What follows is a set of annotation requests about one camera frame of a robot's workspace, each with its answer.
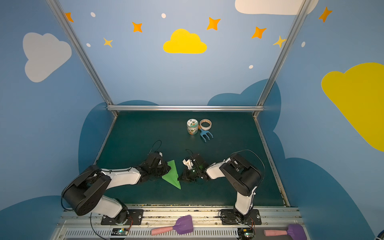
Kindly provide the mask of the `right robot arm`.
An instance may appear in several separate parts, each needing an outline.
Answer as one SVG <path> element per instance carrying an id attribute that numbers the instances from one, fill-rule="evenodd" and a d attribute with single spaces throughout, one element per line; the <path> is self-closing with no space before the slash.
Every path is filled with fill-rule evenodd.
<path id="1" fill-rule="evenodd" d="M 256 190 L 264 180 L 264 174 L 241 155 L 241 151 L 232 153 L 227 159 L 209 165 L 200 154 L 191 155 L 183 160 L 186 166 L 178 181 L 196 182 L 198 179 L 212 181 L 226 178 L 237 191 L 233 217 L 237 224 L 245 224 L 251 219 L 253 200 Z"/>

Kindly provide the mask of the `green square paper sheet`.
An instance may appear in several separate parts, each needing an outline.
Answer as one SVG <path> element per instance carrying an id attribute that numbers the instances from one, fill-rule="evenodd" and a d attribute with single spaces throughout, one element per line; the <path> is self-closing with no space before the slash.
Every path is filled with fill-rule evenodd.
<path id="1" fill-rule="evenodd" d="M 180 190 L 181 184 L 178 180 L 179 175 L 177 172 L 176 163 L 174 160 L 172 160 L 172 161 L 167 162 L 167 164 L 169 167 L 171 167 L 171 170 L 167 174 L 163 175 L 162 179 Z"/>

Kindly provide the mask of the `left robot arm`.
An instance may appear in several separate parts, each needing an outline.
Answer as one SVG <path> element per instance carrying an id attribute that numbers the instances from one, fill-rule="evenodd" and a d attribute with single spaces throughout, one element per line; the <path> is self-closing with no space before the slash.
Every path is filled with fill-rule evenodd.
<path id="1" fill-rule="evenodd" d="M 126 169 L 107 170 L 91 165 L 62 191 L 62 199 L 78 215 L 101 214 L 114 219 L 117 225 L 125 225 L 130 217 L 122 201 L 105 196 L 108 189 L 138 185 L 150 178 L 159 178 L 170 172 L 163 160 L 151 168 L 145 164 Z"/>

